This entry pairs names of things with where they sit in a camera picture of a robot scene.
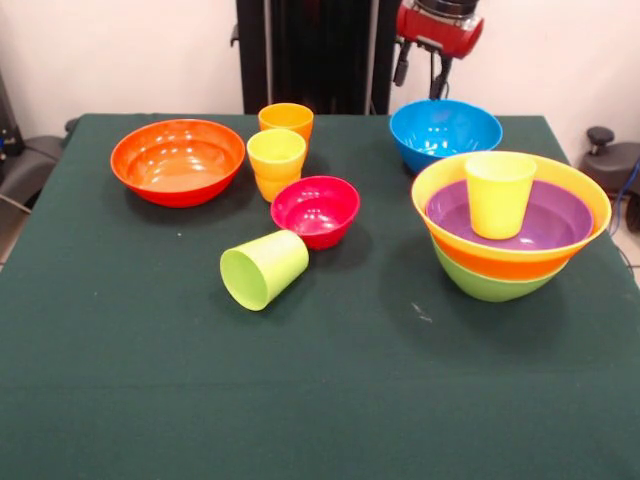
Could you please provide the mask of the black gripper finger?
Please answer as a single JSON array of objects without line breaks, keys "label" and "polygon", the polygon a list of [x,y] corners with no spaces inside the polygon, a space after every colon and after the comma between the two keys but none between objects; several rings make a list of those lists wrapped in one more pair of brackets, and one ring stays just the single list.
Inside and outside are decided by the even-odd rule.
[{"label": "black gripper finger", "polygon": [[[435,74],[435,59],[440,60],[440,70],[438,74]],[[452,58],[443,55],[441,53],[431,54],[431,67],[430,67],[430,86],[429,86],[429,99],[440,100],[446,98],[449,93],[449,74],[452,67]]]},{"label": "black gripper finger", "polygon": [[396,44],[399,45],[399,54],[396,62],[396,67],[393,76],[393,83],[397,87],[401,87],[404,85],[408,68],[409,68],[409,60],[408,55],[412,47],[411,41],[396,41]]}]

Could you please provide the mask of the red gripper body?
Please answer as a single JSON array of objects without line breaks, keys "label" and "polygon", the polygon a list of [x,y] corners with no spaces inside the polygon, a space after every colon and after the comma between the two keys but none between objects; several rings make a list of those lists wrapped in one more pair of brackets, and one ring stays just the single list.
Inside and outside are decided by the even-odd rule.
[{"label": "red gripper body", "polygon": [[402,1],[396,17],[399,41],[455,59],[466,57],[477,44],[484,19],[478,1]]}]

